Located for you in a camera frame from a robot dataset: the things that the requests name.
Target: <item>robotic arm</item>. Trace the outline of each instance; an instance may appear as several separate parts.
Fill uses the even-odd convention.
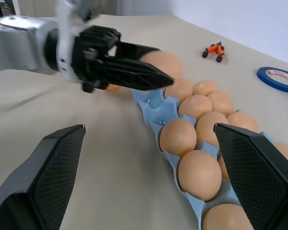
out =
[[[92,26],[103,5],[104,0],[58,0],[58,23],[20,15],[0,18],[0,71],[60,71],[85,92],[109,84],[137,90],[173,84],[170,76],[139,61],[157,48],[124,43],[117,30]],[[111,57],[108,52],[115,46]]]

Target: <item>table surface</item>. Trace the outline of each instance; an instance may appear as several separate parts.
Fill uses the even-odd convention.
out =
[[[174,16],[101,16],[94,22],[116,28],[123,41],[174,53],[184,64],[184,77],[193,83],[214,79],[236,109],[250,112],[261,130],[288,144],[288,93],[256,77],[259,67],[288,70],[287,63]],[[203,59],[202,50],[219,41],[227,60]],[[85,124],[87,133],[62,230],[197,229],[132,99],[84,93],[60,74],[0,73],[0,185],[44,136],[75,124]]]

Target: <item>egg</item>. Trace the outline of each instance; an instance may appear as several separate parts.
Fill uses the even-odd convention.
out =
[[[280,142],[273,142],[272,143],[278,151],[280,151],[283,156],[288,160],[288,145],[285,145],[283,143]]]
[[[181,76],[181,62],[175,55],[169,52],[151,51],[143,55],[140,61],[155,66],[174,79]]]
[[[180,78],[175,80],[175,83],[165,90],[164,97],[178,98],[182,103],[188,97],[192,96],[192,83],[186,78]]]
[[[196,132],[193,124],[181,118],[171,120],[162,129],[159,144],[161,151],[183,157],[195,149]]]
[[[211,92],[217,91],[217,84],[213,80],[203,80],[193,86],[193,95],[200,94],[208,96]]]
[[[112,85],[110,84],[107,88],[106,91],[107,92],[121,92],[123,90],[123,87],[119,86],[119,85]]]
[[[224,161],[223,156],[221,156],[220,159],[219,159],[219,165],[220,165],[220,168],[221,168],[221,171],[222,171],[222,177],[224,179],[229,180],[229,176],[228,176],[228,172],[227,172],[227,169],[226,169],[226,165],[225,165],[225,161]]]
[[[247,112],[235,112],[230,115],[227,120],[232,126],[246,128],[255,133],[259,133],[257,121]]]
[[[211,100],[203,95],[193,95],[185,99],[178,109],[179,116],[187,115],[199,120],[204,114],[212,112]]]
[[[222,113],[226,115],[226,117],[234,112],[234,103],[227,93],[222,91],[213,91],[208,95],[208,98],[211,100],[213,105],[212,111]]]
[[[222,172],[212,155],[203,150],[194,150],[180,160],[178,180],[184,192],[200,200],[209,201],[220,190]]]
[[[210,209],[203,219],[203,230],[253,230],[242,207],[221,204]]]
[[[199,119],[195,128],[198,142],[207,142],[219,147],[216,134],[213,131],[215,123],[228,124],[228,120],[219,112],[209,112]]]

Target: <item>blue tape roll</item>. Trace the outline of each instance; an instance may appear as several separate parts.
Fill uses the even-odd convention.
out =
[[[288,92],[288,85],[273,80],[268,74],[274,74],[288,79],[288,71],[273,67],[262,67],[257,71],[257,77],[261,81],[275,89],[281,90],[283,92]]]

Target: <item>egg carton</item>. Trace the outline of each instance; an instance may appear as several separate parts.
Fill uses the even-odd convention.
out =
[[[174,180],[177,189],[179,192],[189,201],[196,217],[198,218],[198,229],[202,229],[202,220],[208,210],[214,206],[220,204],[235,204],[240,206],[240,202],[231,186],[229,180],[222,179],[222,185],[217,195],[209,202],[197,199],[190,195],[189,193],[183,192],[180,188],[177,170],[180,157],[170,154],[167,151],[162,152],[159,146],[159,136],[162,128],[172,119],[180,118],[186,119],[191,122],[193,125],[196,124],[196,119],[188,116],[179,116],[178,107],[180,102],[177,98],[168,97],[164,98],[163,90],[156,90],[151,92],[141,92],[133,91],[133,99],[137,103],[138,108],[142,111],[144,121],[146,125],[152,128],[155,137],[156,144],[159,150],[159,153],[169,161],[170,165],[173,168]],[[274,140],[265,132],[262,132],[264,136],[268,138],[271,142]],[[210,145],[207,142],[197,143],[195,149],[204,150],[211,154],[216,160],[218,160],[220,153],[219,148],[213,145]]]

